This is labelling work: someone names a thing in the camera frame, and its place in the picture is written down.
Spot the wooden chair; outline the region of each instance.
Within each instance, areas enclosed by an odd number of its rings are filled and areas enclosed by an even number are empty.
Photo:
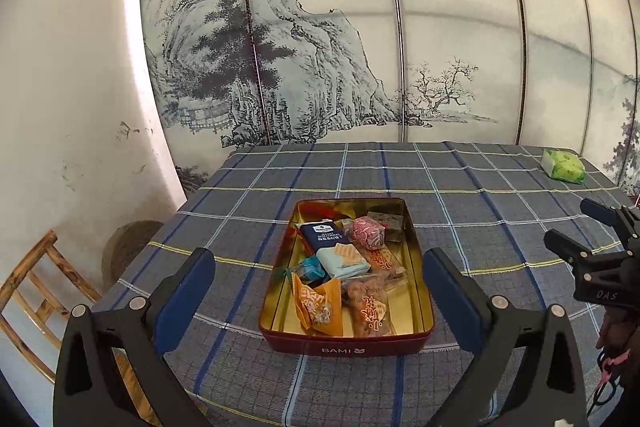
[[[44,237],[39,240],[36,245],[31,248],[29,253],[18,263],[18,266],[11,272],[7,280],[0,288],[0,328],[9,340],[14,343],[14,346],[24,355],[24,357],[33,364],[33,366],[39,370],[51,383],[56,380],[55,374],[50,370],[47,365],[40,360],[40,358],[27,346],[23,340],[15,332],[14,328],[6,321],[2,316],[2,311],[9,302],[10,298],[20,305],[20,307],[27,313],[33,324],[42,332],[46,339],[54,346],[60,349],[62,341],[55,336],[55,334],[47,326],[47,320],[53,312],[60,313],[63,317],[68,319],[69,310],[67,310],[60,301],[49,291],[49,289],[43,284],[42,280],[34,274],[31,269],[36,263],[46,254],[53,261],[53,263],[60,268],[62,273],[69,279],[91,302],[96,302],[100,299],[100,294],[69,264],[69,262],[62,257],[62,254],[54,246],[54,243],[58,240],[58,236],[53,230],[49,230]],[[44,296],[42,304],[34,311],[27,303],[21,293],[18,291],[18,286],[25,279],[28,278],[33,282],[39,292]],[[138,380],[135,373],[127,360],[127,357],[120,351],[114,350],[116,363],[120,374],[124,380],[129,395],[136,406],[136,410],[140,415],[140,418],[152,425],[160,425],[158,417],[155,415]]]

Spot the tablecloth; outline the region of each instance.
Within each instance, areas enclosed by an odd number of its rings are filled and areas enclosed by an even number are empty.
[[[289,144],[247,148],[225,164],[162,227],[94,310],[148,295],[196,247],[216,256],[216,277],[178,348],[166,360],[185,389],[228,415],[268,425],[418,426],[455,387],[471,355],[440,312],[417,355],[331,359],[274,352],[257,326],[271,263],[302,199],[392,196],[406,201],[423,250],[441,247],[488,295],[519,307],[564,306],[588,393],[603,309],[575,301],[568,265],[547,251],[555,228],[594,252],[619,243],[580,213],[590,197],[628,198],[586,160],[584,185],[549,179],[539,147],[439,143]],[[487,406],[506,398],[521,353]]]

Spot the chair backrest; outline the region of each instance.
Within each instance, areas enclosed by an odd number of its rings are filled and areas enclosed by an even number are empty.
[[[53,312],[60,313],[63,317],[68,318],[69,310],[50,292],[43,284],[42,280],[31,270],[36,263],[46,254],[50,260],[60,269],[60,271],[76,286],[89,300],[95,302],[100,299],[100,294],[62,257],[62,254],[54,246],[58,240],[58,236],[53,230],[49,230],[36,245],[24,256],[24,259],[18,263],[18,266],[11,272],[9,277],[0,288],[0,328],[14,346],[39,370],[51,383],[55,382],[54,372],[44,363],[36,354],[27,346],[18,336],[14,328],[2,316],[2,311],[11,297],[20,305],[27,313],[33,324],[42,332],[46,339],[54,346],[60,349],[62,342],[47,326],[47,320]],[[36,286],[38,291],[44,297],[42,304],[37,310],[33,310],[18,291],[20,283],[28,277]]]

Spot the red tin box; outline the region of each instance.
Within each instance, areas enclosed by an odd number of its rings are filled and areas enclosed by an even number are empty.
[[[353,219],[366,216],[369,211],[403,217],[402,242],[386,244],[407,269],[409,279],[407,284],[388,293],[389,312],[396,334],[354,338],[346,306],[342,307],[343,337],[330,337],[313,330],[306,332],[296,315],[291,285],[286,277],[287,268],[294,267],[309,255],[296,225],[321,219]],[[320,357],[384,357],[420,351],[433,330],[433,310],[429,291],[422,281],[422,251],[404,200],[351,198],[299,201],[280,245],[258,323],[270,346],[282,353]]]

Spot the silver screw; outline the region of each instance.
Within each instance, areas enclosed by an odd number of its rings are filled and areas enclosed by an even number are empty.
[[[562,308],[560,304],[554,304],[553,306],[551,306],[551,312],[556,317],[564,317],[564,308]]]
[[[145,307],[146,299],[144,297],[133,297],[129,301],[129,308],[132,310],[141,310]]]
[[[74,306],[74,308],[71,310],[71,314],[74,317],[82,317],[85,311],[86,306],[84,304],[78,304],[78,306]]]
[[[505,310],[509,306],[509,301],[502,295],[495,295],[491,297],[491,304],[493,304],[499,310]]]

